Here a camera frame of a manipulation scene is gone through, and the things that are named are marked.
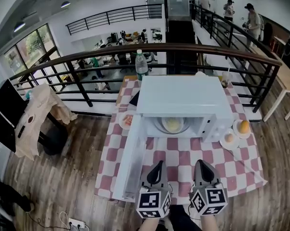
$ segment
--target red and white tablecloth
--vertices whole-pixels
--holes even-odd
[[[95,194],[99,196],[112,198],[129,132],[119,126],[117,117],[126,110],[136,109],[129,101],[139,89],[138,81],[125,79],[101,156],[95,186]],[[230,84],[224,91],[234,120],[245,120],[243,106],[233,86]],[[142,172],[153,163],[164,160],[168,181],[173,188],[172,204],[189,204],[188,193],[193,184],[194,166],[199,159],[218,170],[229,197],[252,191],[267,183],[253,133],[248,139],[241,139],[239,148],[234,151],[223,149],[219,142],[203,143],[199,138],[148,138]]]

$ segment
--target black shirt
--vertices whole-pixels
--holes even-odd
[[[142,40],[145,41],[145,33],[144,32],[141,33],[141,37],[142,37]]]

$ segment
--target window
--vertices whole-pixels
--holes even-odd
[[[32,67],[46,52],[37,31],[32,32],[16,44],[28,68]]]
[[[41,37],[41,40],[43,42],[43,45],[46,51],[49,51],[55,46],[47,25],[40,27],[38,29],[38,33]]]
[[[47,24],[27,35],[5,53],[5,58],[8,60],[14,74],[18,74],[26,69],[33,67],[36,64],[46,62],[49,59],[53,60],[58,57],[60,57],[60,55],[55,46],[53,37]],[[32,76],[33,78],[39,78],[46,75],[65,71],[67,71],[65,65],[58,64],[56,66],[46,67],[42,70],[37,70],[32,73]],[[21,82],[26,79],[24,77],[20,77],[18,80]],[[55,84],[60,82],[63,81],[61,80],[60,76],[57,76],[38,79],[32,82],[32,84]],[[24,88],[29,87],[28,85],[29,83],[24,83],[21,86]],[[59,85],[52,88],[54,90],[60,90],[62,86]]]
[[[15,74],[26,70],[26,66],[24,65],[24,62],[15,46],[6,52],[5,58]]]

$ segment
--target water bottle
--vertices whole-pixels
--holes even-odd
[[[137,56],[135,58],[135,70],[137,79],[142,81],[143,76],[148,75],[148,65],[145,57],[142,54],[142,50],[137,50]]]

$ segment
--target white microwave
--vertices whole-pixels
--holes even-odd
[[[165,133],[160,121],[164,117],[181,117],[188,126],[176,134]],[[233,113],[218,77],[144,77],[113,198],[134,202],[148,137],[201,138],[203,142],[217,142],[233,122]]]

